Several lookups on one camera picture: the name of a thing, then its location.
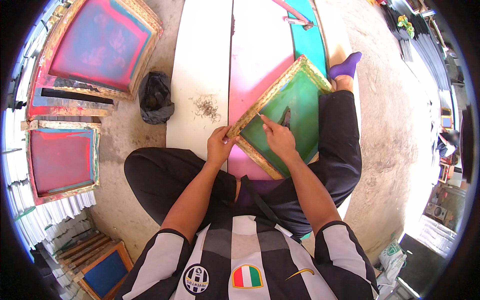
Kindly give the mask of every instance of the concrete floor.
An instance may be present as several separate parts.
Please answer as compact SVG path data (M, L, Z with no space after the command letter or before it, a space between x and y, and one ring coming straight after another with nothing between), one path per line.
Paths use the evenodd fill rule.
M400 57L380 8L365 0L324 0L344 19L358 64L362 113L362 177L353 192L345 221L352 227L369 259L402 233L405 223L420 217L431 185L430 123L426 116L431 86L421 85ZM171 76L184 0L145 0L165 29L148 71ZM100 188L91 208L98 229L123 239L134 261L159 226L142 209L123 174L123 162L136 148L165 146L165 125L148 125L140 117L138 99L121 103L102 118ZM305 243L311 252L313 239Z

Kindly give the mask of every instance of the italian flag patch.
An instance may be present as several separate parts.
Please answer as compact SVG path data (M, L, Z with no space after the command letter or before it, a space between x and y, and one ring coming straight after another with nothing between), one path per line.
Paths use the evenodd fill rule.
M234 288L261 288L264 286L260 270L249 264L244 264L232 272Z

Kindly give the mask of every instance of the striped jersey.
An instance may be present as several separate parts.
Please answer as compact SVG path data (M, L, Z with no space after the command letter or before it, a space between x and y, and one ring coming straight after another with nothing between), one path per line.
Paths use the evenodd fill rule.
M160 230L116 299L375 299L372 265L350 227L321 228L310 254L278 224L257 216L211 223L193 247Z

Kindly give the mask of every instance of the purple sock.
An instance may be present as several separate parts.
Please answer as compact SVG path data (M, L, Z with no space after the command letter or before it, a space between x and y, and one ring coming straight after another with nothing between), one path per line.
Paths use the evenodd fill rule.
M355 69L357 68L357 63L361 59L361 52L355 52L350 54L347 59L339 64L335 65L328 70L328 75L330 78L335 79L339 75L348 75L351 78L355 75Z

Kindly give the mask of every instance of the person in background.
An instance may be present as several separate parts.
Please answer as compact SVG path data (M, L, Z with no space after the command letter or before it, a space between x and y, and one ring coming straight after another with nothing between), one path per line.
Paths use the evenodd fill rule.
M214 130L206 161L184 149L133 151L127 181L161 230L116 299L375 299L372 265L337 211L361 174L352 93L360 58L329 71L337 91L319 97L317 162L306 165L290 130L261 116L290 178L239 181L221 171L240 139L225 136L230 126ZM300 241L311 231L313 257Z
M440 130L436 150L438 150L440 157L448 157L455 152L460 143L460 133L457 130L448 131L443 126L440 126Z

